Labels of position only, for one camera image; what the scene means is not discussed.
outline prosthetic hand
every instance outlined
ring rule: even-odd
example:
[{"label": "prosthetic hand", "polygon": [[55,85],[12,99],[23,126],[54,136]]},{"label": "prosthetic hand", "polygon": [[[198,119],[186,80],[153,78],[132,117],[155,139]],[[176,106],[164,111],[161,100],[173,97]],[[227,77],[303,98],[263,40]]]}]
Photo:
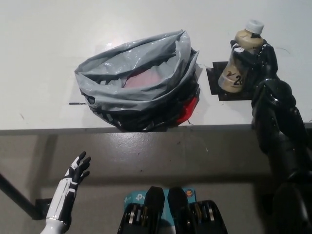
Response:
[{"label": "prosthetic hand", "polygon": [[90,166],[90,157],[80,164],[85,156],[86,152],[82,152],[59,182],[46,217],[46,226],[41,234],[63,234],[69,229],[78,185],[90,173],[85,172]]},{"label": "prosthetic hand", "polygon": [[273,47],[266,42],[254,56],[231,42],[234,56],[250,67],[253,128],[270,161],[277,190],[273,215],[280,234],[312,233],[312,160],[309,138],[290,86],[276,74]]}]

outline gray floor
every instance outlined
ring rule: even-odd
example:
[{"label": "gray floor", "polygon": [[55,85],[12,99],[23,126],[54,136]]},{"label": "gray floor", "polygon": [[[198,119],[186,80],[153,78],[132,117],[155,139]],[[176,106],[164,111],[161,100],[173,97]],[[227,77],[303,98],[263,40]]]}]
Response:
[{"label": "gray floor", "polygon": [[[1,136],[0,172],[31,200],[48,198],[84,150],[91,174],[78,190],[69,234],[116,233],[123,198],[151,185],[195,188],[198,200],[217,203],[229,234],[271,232],[259,195],[272,179],[251,131]],[[2,192],[0,208],[1,234],[39,234],[44,227]]]}]

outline table surface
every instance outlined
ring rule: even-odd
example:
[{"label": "table surface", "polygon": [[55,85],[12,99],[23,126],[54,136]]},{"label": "table surface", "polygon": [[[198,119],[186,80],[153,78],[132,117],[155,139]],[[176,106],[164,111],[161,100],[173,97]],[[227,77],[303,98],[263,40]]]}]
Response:
[{"label": "table surface", "polygon": [[175,130],[250,128],[250,101],[212,96],[205,67],[226,61],[229,42],[248,19],[265,23],[263,38],[278,58],[278,75],[291,87],[312,127],[310,0],[4,0],[0,7],[0,134],[118,132],[77,93],[75,68],[122,43],[184,29],[199,50],[200,102],[190,123]]}]

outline beige bottle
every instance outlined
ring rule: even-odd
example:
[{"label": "beige bottle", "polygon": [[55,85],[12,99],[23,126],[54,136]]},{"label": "beige bottle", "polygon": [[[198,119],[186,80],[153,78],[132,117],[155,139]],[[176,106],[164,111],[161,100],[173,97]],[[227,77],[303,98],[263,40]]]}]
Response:
[{"label": "beige bottle", "polygon": [[[251,19],[246,24],[245,30],[236,34],[235,41],[250,53],[258,54],[263,44],[263,39],[260,36],[263,27],[263,23]],[[247,72],[248,68],[233,58],[233,53],[231,53],[228,65],[221,74],[218,84],[221,89],[229,93],[238,93],[243,88]]]}]

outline black fingertip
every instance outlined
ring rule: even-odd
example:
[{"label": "black fingertip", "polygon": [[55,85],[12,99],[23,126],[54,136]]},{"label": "black fingertip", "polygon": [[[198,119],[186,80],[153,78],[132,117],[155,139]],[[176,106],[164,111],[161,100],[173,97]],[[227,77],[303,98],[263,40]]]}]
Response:
[{"label": "black fingertip", "polygon": [[83,161],[83,163],[88,163],[88,162],[90,162],[91,161],[91,157],[89,156],[89,157],[87,157],[84,161]]},{"label": "black fingertip", "polygon": [[89,167],[90,167],[90,164],[89,164],[89,163],[85,163],[85,162],[83,162],[83,164],[81,165],[81,169],[82,169],[82,171],[87,170]]},{"label": "black fingertip", "polygon": [[83,151],[83,152],[79,155],[79,158],[80,158],[80,159],[84,158],[84,157],[86,156],[86,154],[87,154],[87,153],[86,153],[85,151]]},{"label": "black fingertip", "polygon": [[84,172],[84,173],[82,174],[82,176],[83,176],[83,177],[87,177],[89,174],[90,174],[90,172],[89,172],[89,171],[86,171],[86,172]]}]

